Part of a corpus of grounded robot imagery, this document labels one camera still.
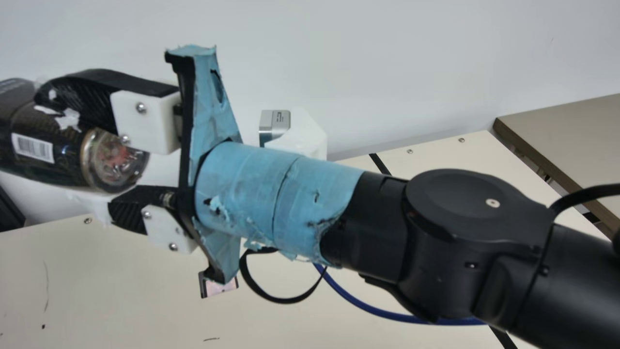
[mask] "robotic arm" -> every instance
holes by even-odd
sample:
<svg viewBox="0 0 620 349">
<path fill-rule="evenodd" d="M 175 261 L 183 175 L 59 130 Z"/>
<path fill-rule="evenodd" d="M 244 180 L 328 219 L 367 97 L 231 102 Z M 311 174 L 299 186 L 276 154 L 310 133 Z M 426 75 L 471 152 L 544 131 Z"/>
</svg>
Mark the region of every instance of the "robotic arm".
<svg viewBox="0 0 620 349">
<path fill-rule="evenodd" d="M 82 162 L 81 167 L 75 166 L 86 178 L 96 174 L 89 169 L 99 164 L 100 177 L 117 178 L 122 185 L 110 190 L 84 183 L 104 191 L 125 191 L 110 196 L 107 208 L 112 222 L 128 230 L 151 235 L 149 224 L 144 224 L 151 218 L 145 207 L 157 207 L 169 215 L 171 224 L 188 234 L 209 259 L 209 267 L 200 274 L 202 287 L 206 279 L 219 283 L 233 279 L 241 238 L 245 238 L 252 249 L 275 247 L 290 258 L 299 255 L 355 270 L 428 322 L 476 317 L 544 348 L 620 345 L 620 259 L 610 242 L 554 224 L 556 212 L 493 176 L 435 170 L 407 181 L 243 145 L 215 49 L 169 50 L 166 61 L 179 77 L 178 92 L 173 86 L 133 77 L 136 80 L 129 79 L 131 83 L 120 84 L 106 78 L 95 83 L 74 80 L 69 84 L 73 89 L 59 88 L 55 79 L 42 86 L 34 100 L 42 96 L 38 106 L 64 117 L 74 115 L 67 108 L 94 116 L 88 109 L 93 101 L 103 106 L 103 114 L 94 121 L 79 119 L 79 132 L 71 127 L 60 134 L 71 138 L 86 129 L 102 130 L 113 145 L 104 148 L 116 156 L 95 156 L 101 161 L 94 165 L 84 162 L 90 148 L 83 146 L 88 138 L 80 138 L 77 143 L 82 148 L 76 149 L 81 151 L 75 152 Z M 102 87 L 102 80 L 112 87 Z M 136 90 L 136 84 L 153 85 Z M 8 99 L 11 91 L 18 90 L 7 89 L 0 89 L 0 102 L 3 95 Z M 162 132 L 163 144 L 150 142 L 149 137 L 134 142 L 140 139 L 139 132 L 120 130 L 131 129 L 120 126 L 124 123 L 119 120 L 127 117 L 120 111 L 128 110 L 120 106 L 135 106 L 140 114 L 138 102 L 145 96 L 156 102 L 161 126 L 153 133 Z M 29 97 L 22 100 L 0 114 L 31 113 Z M 67 106 L 68 100 L 80 103 Z M 150 113 L 152 105 L 142 106 Z M 53 120 L 40 112 L 37 117 Z M 11 162 L 2 164 L 4 170 L 38 180 L 43 177 L 53 184 L 85 185 L 45 180 L 59 178 L 40 173 L 58 173 L 52 165 L 64 159 L 63 148 L 44 140 L 52 143 L 50 152 L 38 154 L 51 154 L 53 162 L 32 156 L 41 147 L 38 143 L 30 155 L 21 154 L 29 148 L 19 141 L 11 143 L 17 130 L 7 129 L 3 158 Z M 43 133 L 22 136 L 39 141 L 46 137 Z M 133 186 L 148 152 L 166 153 L 179 146 L 178 188 Z"/>
</svg>

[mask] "screw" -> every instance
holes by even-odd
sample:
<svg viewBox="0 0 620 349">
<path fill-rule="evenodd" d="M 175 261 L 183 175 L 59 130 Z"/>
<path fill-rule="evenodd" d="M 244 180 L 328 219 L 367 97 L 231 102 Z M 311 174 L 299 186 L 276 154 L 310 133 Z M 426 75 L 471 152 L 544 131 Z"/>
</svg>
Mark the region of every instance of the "screw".
<svg viewBox="0 0 620 349">
<path fill-rule="evenodd" d="M 136 111 L 138 111 L 140 114 L 145 114 L 146 113 L 146 106 L 144 105 L 144 103 L 138 102 L 136 104 Z"/>
<path fill-rule="evenodd" d="M 500 207 L 500 202 L 495 199 L 487 199 L 486 203 L 487 205 L 489 205 L 490 207 L 493 207 L 494 209 Z"/>
</svg>

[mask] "white table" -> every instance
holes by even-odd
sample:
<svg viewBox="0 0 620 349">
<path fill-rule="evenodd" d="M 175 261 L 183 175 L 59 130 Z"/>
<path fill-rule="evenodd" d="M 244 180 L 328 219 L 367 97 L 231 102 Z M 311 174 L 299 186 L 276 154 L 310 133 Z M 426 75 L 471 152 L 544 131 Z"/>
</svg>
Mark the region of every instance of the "white table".
<svg viewBox="0 0 620 349">
<path fill-rule="evenodd" d="M 464 168 L 503 178 L 545 204 L 558 198 L 489 133 L 461 137 L 465 142 L 447 138 L 379 156 L 395 176 Z M 341 162 L 376 171 L 368 156 Z M 85 224 L 86 217 L 0 233 L 0 348 L 501 348 L 486 326 L 379 319 L 325 283 L 288 306 L 259 298 L 242 279 L 238 290 L 200 299 L 197 273 L 206 266 L 200 250 L 191 256 L 160 250 L 142 235 Z M 558 222 L 602 237 L 575 210 Z M 252 256 L 249 265 L 275 296 L 295 296 L 318 277 L 311 265 L 280 255 Z M 331 273 L 362 300 L 404 312 L 357 274 Z"/>
</svg>

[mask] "beige panel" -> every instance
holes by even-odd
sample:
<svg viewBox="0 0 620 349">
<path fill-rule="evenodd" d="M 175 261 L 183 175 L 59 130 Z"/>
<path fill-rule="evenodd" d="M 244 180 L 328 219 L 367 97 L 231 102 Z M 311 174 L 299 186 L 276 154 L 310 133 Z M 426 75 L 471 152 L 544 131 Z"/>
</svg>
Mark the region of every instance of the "beige panel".
<svg viewBox="0 0 620 349">
<path fill-rule="evenodd" d="M 546 171 L 569 191 L 620 182 L 620 94 L 504 116 L 499 121 L 538 152 L 537 164 L 550 166 Z M 593 212 L 617 228 L 620 197 L 604 198 L 600 203 L 614 217 Z"/>
</svg>

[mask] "blue tape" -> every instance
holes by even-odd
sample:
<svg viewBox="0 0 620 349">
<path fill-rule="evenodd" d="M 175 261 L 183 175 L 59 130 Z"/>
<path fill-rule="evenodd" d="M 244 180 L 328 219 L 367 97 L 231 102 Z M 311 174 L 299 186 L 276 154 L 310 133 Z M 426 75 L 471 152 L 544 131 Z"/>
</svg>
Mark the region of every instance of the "blue tape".
<svg viewBox="0 0 620 349">
<path fill-rule="evenodd" d="M 249 248 L 277 247 L 289 258 L 300 255 L 330 265 L 319 242 L 347 207 L 362 172 L 299 154 L 225 142 L 209 153 L 196 180 L 199 224 L 244 237 Z M 237 270 L 237 264 L 223 269 L 226 280 Z"/>
<path fill-rule="evenodd" d="M 200 158 L 224 140 L 242 143 L 241 134 L 221 81 L 216 48 L 187 45 L 168 50 L 168 53 L 194 60 L 193 129 L 188 172 L 188 183 L 192 186 Z"/>
<path fill-rule="evenodd" d="M 191 187 L 204 154 L 225 140 L 242 140 L 221 81 L 215 47 L 188 45 L 168 53 L 191 58 L 194 63 L 193 128 L 188 169 L 188 185 Z M 205 227 L 196 217 L 192 217 L 192 221 L 212 266 L 219 270 L 237 270 L 241 239 Z M 229 272 L 226 275 L 228 282 L 232 276 Z"/>
</svg>

